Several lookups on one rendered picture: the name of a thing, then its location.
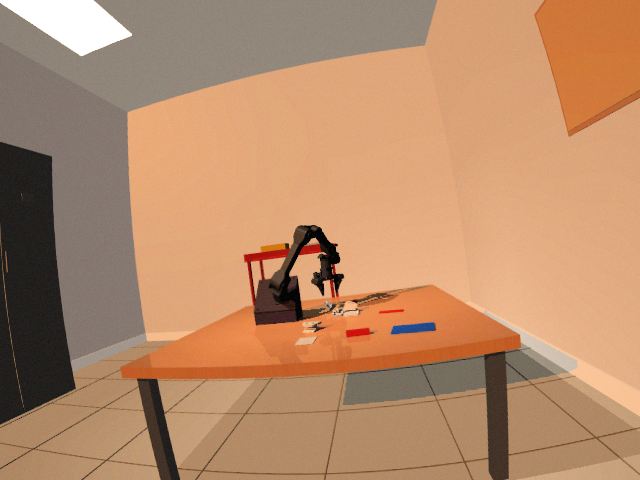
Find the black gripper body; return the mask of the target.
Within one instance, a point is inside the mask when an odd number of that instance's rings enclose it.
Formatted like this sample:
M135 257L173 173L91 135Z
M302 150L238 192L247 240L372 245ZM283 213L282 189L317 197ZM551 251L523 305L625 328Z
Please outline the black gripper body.
M322 284L323 281L328 281L328 280L333 280L333 279L334 280L344 279L344 275L343 274L334 274L333 275L332 269L333 269L333 267L331 265L329 265L329 266L321 266L320 270L322 271L322 278L313 278L311 280L311 284Z

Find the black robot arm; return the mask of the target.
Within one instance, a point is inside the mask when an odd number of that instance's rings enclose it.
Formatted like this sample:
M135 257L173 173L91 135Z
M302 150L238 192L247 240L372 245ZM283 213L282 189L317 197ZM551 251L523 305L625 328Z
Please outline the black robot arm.
M340 262L339 253L336 252L336 246L328 241L322 229L316 225L300 225L297 226L293 235L293 244L281 266L271 277L268 289L273 292L273 296L277 304L288 303L289 294L287 287L291 281L289 273L300 254L303 246L316 238L320 243L320 249L325 255L319 254L321 266L329 266ZM327 255L328 254L328 255ZM275 303L275 304L276 304ZM276 305L277 305L276 304Z

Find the blue flat rectangular plate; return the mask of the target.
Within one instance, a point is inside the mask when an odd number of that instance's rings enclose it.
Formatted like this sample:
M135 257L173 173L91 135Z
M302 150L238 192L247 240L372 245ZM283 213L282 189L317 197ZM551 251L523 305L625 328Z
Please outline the blue flat rectangular plate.
M401 333L420 333L422 331L435 331L434 322L415 323L412 325L395 325L393 326L390 335Z

